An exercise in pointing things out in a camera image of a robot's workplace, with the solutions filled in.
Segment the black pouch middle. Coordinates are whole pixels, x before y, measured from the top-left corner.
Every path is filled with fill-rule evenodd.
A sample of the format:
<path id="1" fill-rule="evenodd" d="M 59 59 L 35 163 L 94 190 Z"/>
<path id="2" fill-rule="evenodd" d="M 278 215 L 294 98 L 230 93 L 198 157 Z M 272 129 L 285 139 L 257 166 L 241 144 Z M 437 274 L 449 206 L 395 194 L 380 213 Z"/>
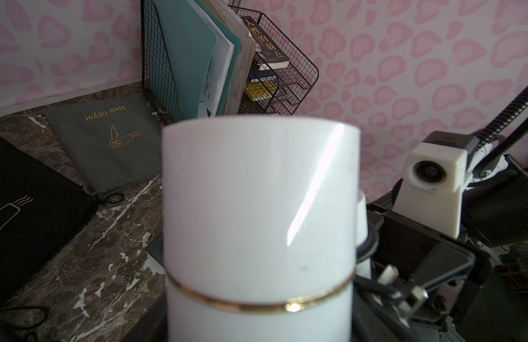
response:
<path id="1" fill-rule="evenodd" d="M 82 186 L 0 136 L 0 308 L 97 209 Z"/>

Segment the yellow striped book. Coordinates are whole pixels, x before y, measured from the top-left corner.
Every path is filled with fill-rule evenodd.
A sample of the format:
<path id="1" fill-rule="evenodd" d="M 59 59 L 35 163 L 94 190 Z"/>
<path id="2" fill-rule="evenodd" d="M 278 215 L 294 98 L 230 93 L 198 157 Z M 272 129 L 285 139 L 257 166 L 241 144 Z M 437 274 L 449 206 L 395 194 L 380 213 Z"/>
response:
<path id="1" fill-rule="evenodd" d="M 271 100 L 277 90 L 278 81 L 276 79 L 248 82 L 244 86 L 244 94 L 253 102 Z"/>

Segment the grey hair dryer pouch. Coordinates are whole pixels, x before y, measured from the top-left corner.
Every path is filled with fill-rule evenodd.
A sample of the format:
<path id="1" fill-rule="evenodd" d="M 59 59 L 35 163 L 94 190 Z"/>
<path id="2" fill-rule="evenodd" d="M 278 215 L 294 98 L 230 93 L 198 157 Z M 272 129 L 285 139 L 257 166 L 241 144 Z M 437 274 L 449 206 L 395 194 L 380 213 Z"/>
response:
<path id="1" fill-rule="evenodd" d="M 106 200 L 161 173 L 161 127 L 141 94 L 44 111 L 91 194 Z"/>

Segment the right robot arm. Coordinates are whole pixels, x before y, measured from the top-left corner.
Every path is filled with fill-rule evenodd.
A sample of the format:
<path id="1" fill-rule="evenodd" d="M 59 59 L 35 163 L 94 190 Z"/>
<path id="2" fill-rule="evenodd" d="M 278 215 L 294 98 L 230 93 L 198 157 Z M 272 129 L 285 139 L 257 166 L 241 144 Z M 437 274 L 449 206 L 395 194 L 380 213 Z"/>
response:
<path id="1" fill-rule="evenodd" d="M 528 240 L 528 168 L 509 155 L 528 118 L 502 135 L 527 108 L 528 85 L 485 128 L 430 133 L 392 191 L 364 203 L 352 340 L 460 340 L 491 250 Z"/>

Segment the white hair dryer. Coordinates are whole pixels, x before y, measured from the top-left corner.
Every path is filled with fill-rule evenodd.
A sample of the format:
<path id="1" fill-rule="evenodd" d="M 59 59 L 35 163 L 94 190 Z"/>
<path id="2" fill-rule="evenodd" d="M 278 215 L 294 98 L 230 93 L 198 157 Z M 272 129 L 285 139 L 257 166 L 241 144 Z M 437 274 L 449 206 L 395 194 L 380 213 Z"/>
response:
<path id="1" fill-rule="evenodd" d="M 360 135 L 259 115 L 163 129 L 168 340 L 351 340 Z"/>

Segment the black portrait book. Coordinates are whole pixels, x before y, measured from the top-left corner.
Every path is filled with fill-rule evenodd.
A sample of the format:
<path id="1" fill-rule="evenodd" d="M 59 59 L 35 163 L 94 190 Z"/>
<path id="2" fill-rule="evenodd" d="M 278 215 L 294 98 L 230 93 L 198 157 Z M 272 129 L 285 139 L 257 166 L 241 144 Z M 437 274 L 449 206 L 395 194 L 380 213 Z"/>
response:
<path id="1" fill-rule="evenodd" d="M 256 42 L 256 65 L 259 71 L 287 68 L 290 58 L 251 17 L 241 17 Z"/>

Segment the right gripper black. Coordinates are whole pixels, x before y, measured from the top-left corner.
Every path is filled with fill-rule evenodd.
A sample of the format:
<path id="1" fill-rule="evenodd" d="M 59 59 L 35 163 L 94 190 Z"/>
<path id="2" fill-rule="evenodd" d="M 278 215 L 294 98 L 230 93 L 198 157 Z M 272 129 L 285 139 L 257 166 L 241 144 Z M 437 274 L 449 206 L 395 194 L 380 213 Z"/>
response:
<path id="1" fill-rule="evenodd" d="M 487 252 L 385 208 L 365 204 L 369 233 L 362 258 L 384 271 L 356 275 L 362 299 L 384 322 L 462 323 L 491 274 Z"/>

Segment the beige file folder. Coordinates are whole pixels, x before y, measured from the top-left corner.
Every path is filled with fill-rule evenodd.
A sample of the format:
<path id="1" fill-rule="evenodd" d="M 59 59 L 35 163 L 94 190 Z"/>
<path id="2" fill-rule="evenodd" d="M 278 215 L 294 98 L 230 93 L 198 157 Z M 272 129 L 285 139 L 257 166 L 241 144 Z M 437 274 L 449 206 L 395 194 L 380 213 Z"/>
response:
<path id="1" fill-rule="evenodd" d="M 223 110 L 224 115 L 235 115 L 241 105 L 248 71 L 255 54 L 255 41 L 241 17 L 225 1 L 203 0 L 202 3 L 241 40 L 240 48 L 233 53 L 235 64 L 233 65 L 233 75 Z"/>

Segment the green file folder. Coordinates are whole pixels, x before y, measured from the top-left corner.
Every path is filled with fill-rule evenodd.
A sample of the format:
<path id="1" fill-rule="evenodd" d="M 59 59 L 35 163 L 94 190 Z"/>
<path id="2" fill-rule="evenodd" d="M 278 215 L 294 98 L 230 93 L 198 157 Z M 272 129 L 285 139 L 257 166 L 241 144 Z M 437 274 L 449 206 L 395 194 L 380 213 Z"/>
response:
<path id="1" fill-rule="evenodd" d="M 241 40 L 202 1 L 155 1 L 186 119 L 221 115 Z"/>

